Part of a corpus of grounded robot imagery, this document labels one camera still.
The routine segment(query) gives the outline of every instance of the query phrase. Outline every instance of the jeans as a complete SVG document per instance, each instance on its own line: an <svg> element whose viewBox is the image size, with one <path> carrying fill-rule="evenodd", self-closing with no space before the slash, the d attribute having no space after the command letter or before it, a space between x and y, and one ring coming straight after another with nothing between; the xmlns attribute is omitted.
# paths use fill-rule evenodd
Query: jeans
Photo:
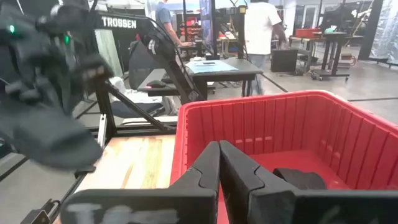
<svg viewBox="0 0 398 224"><path fill-rule="evenodd" d="M257 54L249 54L249 58L251 63L255 65L257 68L264 70L266 68L266 55L257 55ZM261 75L257 74L255 79L251 82L251 95L253 95L253 91L257 92L257 95L263 95L264 89L261 85Z"/></svg>

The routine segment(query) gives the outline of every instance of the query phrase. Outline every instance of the person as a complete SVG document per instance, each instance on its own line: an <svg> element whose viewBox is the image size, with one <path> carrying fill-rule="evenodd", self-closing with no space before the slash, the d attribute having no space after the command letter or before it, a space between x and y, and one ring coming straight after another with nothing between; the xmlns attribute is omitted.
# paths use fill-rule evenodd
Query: person
<svg viewBox="0 0 398 224"><path fill-rule="evenodd" d="M160 1L157 4L155 17L156 22L167 31L174 44L181 47L189 47L192 45L191 42L181 42L172 27L172 16L170 11L166 7L167 0Z"/></svg>
<svg viewBox="0 0 398 224"><path fill-rule="evenodd" d="M268 0L252 0L246 10L244 23L246 50L251 62L262 70L265 69L266 55L271 53L272 31L278 35L282 48L287 42L281 22L275 6L269 4ZM261 75L257 74L252 81L252 93L255 90L258 95L263 95L264 89L260 77Z"/></svg>

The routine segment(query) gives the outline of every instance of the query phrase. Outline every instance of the man in white shirt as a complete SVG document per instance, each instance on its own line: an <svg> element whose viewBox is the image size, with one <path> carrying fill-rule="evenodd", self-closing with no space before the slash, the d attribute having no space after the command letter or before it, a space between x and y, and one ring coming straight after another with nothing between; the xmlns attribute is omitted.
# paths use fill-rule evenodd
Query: man in white shirt
<svg viewBox="0 0 398 224"><path fill-rule="evenodd" d="M267 2L268 0L251 0L244 21L244 35L249 58L255 66L263 70L266 55L271 54L272 32L278 35L280 45L287 42L278 12L274 5ZM258 95L264 94L260 75L256 75L255 80L252 81L253 90L256 90Z"/></svg>

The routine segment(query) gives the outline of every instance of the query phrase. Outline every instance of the wooden tabletop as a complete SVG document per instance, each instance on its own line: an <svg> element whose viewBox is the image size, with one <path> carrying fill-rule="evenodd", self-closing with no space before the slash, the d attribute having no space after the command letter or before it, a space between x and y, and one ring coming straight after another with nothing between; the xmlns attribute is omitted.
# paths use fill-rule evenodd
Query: wooden tabletop
<svg viewBox="0 0 398 224"><path fill-rule="evenodd" d="M170 185L175 136L113 138L76 192L87 189L162 189ZM61 224L59 218L54 224Z"/></svg>

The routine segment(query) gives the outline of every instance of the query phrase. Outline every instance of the black speaker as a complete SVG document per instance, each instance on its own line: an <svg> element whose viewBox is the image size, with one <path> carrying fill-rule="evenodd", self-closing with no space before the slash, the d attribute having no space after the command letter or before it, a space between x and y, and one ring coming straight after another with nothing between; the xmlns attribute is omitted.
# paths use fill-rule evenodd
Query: black speaker
<svg viewBox="0 0 398 224"><path fill-rule="evenodd" d="M297 50L273 50L271 55L272 72L296 71Z"/></svg>

